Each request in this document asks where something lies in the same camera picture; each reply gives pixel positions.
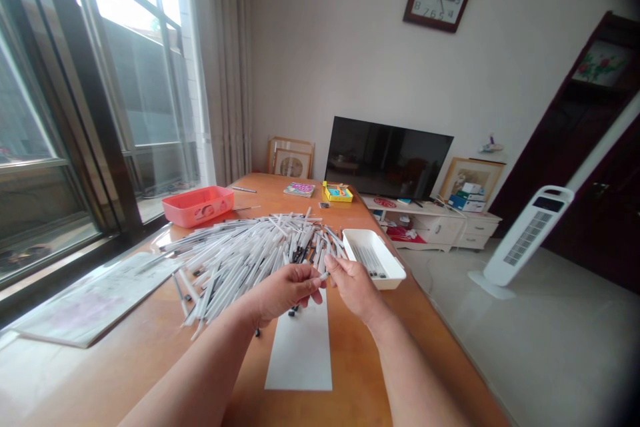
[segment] pink storage box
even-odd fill
[[[184,228],[216,218],[233,208],[233,190],[205,187],[162,199],[165,217]]]

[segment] black tv screen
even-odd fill
[[[426,200],[452,141],[449,135],[334,117],[325,180],[360,193]]]

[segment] small box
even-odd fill
[[[456,193],[456,195],[465,200],[485,201],[484,193],[469,193],[469,192],[464,192],[462,190],[459,190],[458,193]]]
[[[467,193],[480,193],[480,190],[482,190],[482,185],[478,185],[477,183],[466,182],[462,186],[461,190]]]
[[[466,200],[457,195],[452,195],[449,198],[449,205],[460,211],[482,212],[485,209],[485,202]]]
[[[343,188],[343,191],[345,192],[344,196],[340,195],[340,191],[337,188],[335,188],[337,187],[337,185],[331,185],[331,184],[327,185],[326,180],[322,182],[322,187],[323,187],[323,191],[325,192],[325,197],[329,201],[348,201],[348,202],[353,201],[353,194],[346,187]]]

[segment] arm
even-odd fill
[[[289,264],[233,302],[121,426],[220,425],[255,329],[309,297],[320,304],[318,276],[309,264]]]
[[[462,426],[466,421],[422,351],[357,262],[325,257],[347,307],[371,331],[380,353],[395,426]]]

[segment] white tv cabinet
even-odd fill
[[[400,215],[408,214],[413,222],[413,228],[426,242],[426,244],[416,244],[414,242],[392,241],[396,248],[442,250],[443,252],[448,252],[451,247],[482,250],[502,220],[491,213],[465,212],[463,214],[431,202],[421,202],[423,208],[420,208],[413,202],[405,205],[396,199],[377,195],[361,195],[361,197],[369,210],[383,212],[381,221],[391,220],[399,224]],[[374,201],[377,198],[391,201],[396,207],[378,205]]]

